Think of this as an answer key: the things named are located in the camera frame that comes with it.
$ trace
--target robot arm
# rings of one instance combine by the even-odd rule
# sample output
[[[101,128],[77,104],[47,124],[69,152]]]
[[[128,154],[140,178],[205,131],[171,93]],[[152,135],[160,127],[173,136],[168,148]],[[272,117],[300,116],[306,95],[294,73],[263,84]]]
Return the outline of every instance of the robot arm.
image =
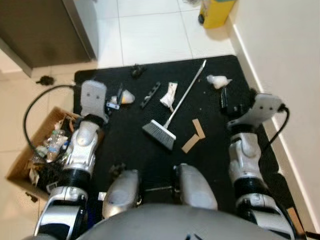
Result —
[[[71,153],[64,164],[58,187],[52,190],[38,220],[35,236],[72,240],[83,233],[87,191],[95,166],[97,131],[108,122],[108,117],[104,115],[106,92],[107,88],[102,83],[89,80],[82,84],[81,105],[82,110],[87,111],[86,116],[72,135],[68,147]]]
[[[258,93],[253,105],[239,118],[227,123],[232,132],[229,146],[229,176],[234,186],[237,214],[286,239],[295,239],[295,229],[285,210],[273,199],[260,173],[261,150],[256,128],[283,106],[273,95]]]

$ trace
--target broom bristles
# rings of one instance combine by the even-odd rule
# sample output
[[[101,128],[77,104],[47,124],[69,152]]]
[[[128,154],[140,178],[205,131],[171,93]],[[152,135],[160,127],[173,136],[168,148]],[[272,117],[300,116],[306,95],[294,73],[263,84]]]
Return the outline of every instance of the broom bristles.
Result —
[[[164,145],[167,149],[173,149],[176,136],[157,123],[155,120],[151,120],[151,122],[144,125],[142,129],[151,137],[156,139],[159,143]]]

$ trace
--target cardboard piece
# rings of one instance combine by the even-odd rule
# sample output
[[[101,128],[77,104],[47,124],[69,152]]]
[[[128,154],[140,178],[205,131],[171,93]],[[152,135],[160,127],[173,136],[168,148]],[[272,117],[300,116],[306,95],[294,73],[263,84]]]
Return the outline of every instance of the cardboard piece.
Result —
[[[296,210],[293,208],[293,207],[290,207],[287,209],[287,212],[291,218],[291,221],[296,229],[296,233],[298,235],[304,235],[305,234],[305,230],[304,228],[302,227],[301,223],[300,223],[300,220],[297,216],[297,213],[296,213]]]
[[[182,147],[182,151],[186,154],[190,151],[190,149],[199,141],[199,136],[197,134],[193,135]]]
[[[199,122],[198,118],[197,119],[193,119],[192,122],[193,122],[193,125],[194,125],[194,127],[196,129],[196,132],[197,132],[199,138],[200,139],[204,139],[206,136],[205,136],[204,131],[202,130],[202,127],[200,125],[200,122]]]
[[[52,131],[55,129],[55,123],[63,119],[66,115],[74,118],[79,117],[77,114],[65,111],[59,107],[54,107],[36,133],[30,138],[33,144],[38,146],[42,144],[44,139],[50,137]],[[49,197],[48,193],[32,185],[29,179],[30,168],[28,168],[28,165],[33,155],[34,152],[27,145],[12,164],[6,175],[6,179],[24,189],[29,194],[46,201]]]

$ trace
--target black mat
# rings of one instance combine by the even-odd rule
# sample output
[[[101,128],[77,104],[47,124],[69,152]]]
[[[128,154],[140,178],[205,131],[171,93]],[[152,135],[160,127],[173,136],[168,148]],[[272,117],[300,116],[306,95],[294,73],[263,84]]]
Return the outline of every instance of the black mat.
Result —
[[[196,81],[168,128],[176,135],[172,152],[165,150],[142,131],[142,126],[151,119],[164,124],[169,118],[169,109],[159,102],[168,90],[168,82],[178,81],[173,104],[175,108],[202,62],[203,59],[194,59],[149,64],[139,79],[132,79],[130,67],[79,71],[75,74],[74,80],[78,85],[89,79],[104,83],[108,88],[108,97],[117,94],[120,83],[135,95],[134,104],[122,105],[119,111],[114,111],[110,116],[105,138],[96,154],[91,187],[93,195],[107,191],[110,186],[108,171],[113,164],[123,162],[129,169],[138,169],[143,179],[142,187],[150,189],[170,185],[172,166],[187,163],[198,168],[207,179],[219,209],[234,213],[234,190],[228,175],[230,133],[226,129],[227,119],[220,113],[220,92],[208,84],[206,76],[224,75],[233,79],[228,86],[233,96],[230,101],[248,103],[249,87],[235,56],[207,58],[200,81]],[[142,110],[140,103],[156,82],[162,85]],[[80,88],[74,94],[74,112],[81,112]],[[181,147],[196,133],[193,119],[199,119],[206,138],[185,154]],[[264,146],[268,139],[263,127],[257,132],[260,146]],[[265,181],[279,202],[286,208],[293,206],[287,183],[277,174],[279,167],[272,150],[262,157],[260,165]]]

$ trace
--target broom handle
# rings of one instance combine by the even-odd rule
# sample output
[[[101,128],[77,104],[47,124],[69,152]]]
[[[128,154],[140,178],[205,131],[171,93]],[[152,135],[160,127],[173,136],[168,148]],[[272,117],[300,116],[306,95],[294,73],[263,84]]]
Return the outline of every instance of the broom handle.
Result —
[[[166,121],[165,125],[163,126],[165,129],[168,128],[169,124],[171,123],[171,120],[174,118],[176,112],[178,111],[180,105],[182,104],[182,102],[185,100],[187,94],[189,93],[191,87],[193,86],[193,84],[195,83],[195,81],[197,80],[197,78],[199,77],[199,75],[201,74],[202,70],[205,68],[207,60],[204,60],[200,69],[198,70],[198,72],[196,73],[194,79],[192,80],[192,82],[190,83],[190,86],[188,87],[188,89],[185,91],[185,93],[183,94],[181,100],[179,101],[178,105],[175,107],[173,113],[171,114],[171,116],[169,117],[168,121]]]

